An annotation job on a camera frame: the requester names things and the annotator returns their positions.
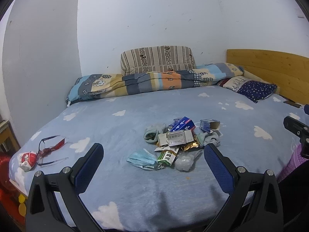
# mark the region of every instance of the gray wall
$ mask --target gray wall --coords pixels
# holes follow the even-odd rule
[[[13,5],[4,36],[2,68],[20,145],[65,109],[67,93],[81,76],[77,3],[16,0]]]

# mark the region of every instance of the blue bed sheet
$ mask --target blue bed sheet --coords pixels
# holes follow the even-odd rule
[[[37,170],[58,173],[98,142],[104,147],[104,158],[80,197],[102,228],[159,231],[211,219],[228,196],[203,156],[189,172],[169,167],[146,171],[126,159],[142,148],[156,154],[155,146],[143,140],[149,125],[168,125],[183,116],[195,123],[212,118],[221,121],[219,150],[224,156],[249,171],[263,173],[272,169],[278,174],[299,143],[295,135],[284,129],[283,119],[288,115],[305,119],[303,109],[283,101],[272,95],[255,104],[231,90],[208,86],[76,103],[42,127],[19,151],[36,152],[42,138],[63,135],[68,143],[49,155],[48,160],[68,159],[50,166],[35,166],[25,173],[18,167],[17,153],[10,161],[9,176],[28,193]],[[57,198],[68,224],[74,225],[59,194]]]

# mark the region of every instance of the striped cushion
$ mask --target striped cushion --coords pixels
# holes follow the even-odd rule
[[[125,51],[121,54],[120,65],[123,76],[148,71],[195,69],[190,48],[167,45]]]

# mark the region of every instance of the star print pillow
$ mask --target star print pillow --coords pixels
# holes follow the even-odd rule
[[[254,103],[269,97],[277,88],[275,84],[254,81],[243,76],[221,80],[218,85],[244,95]]]

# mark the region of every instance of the blue surgical mask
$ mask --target blue surgical mask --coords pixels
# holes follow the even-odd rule
[[[146,149],[132,153],[129,158],[127,158],[127,162],[145,170],[158,170],[164,167],[158,163],[156,156],[149,153]]]

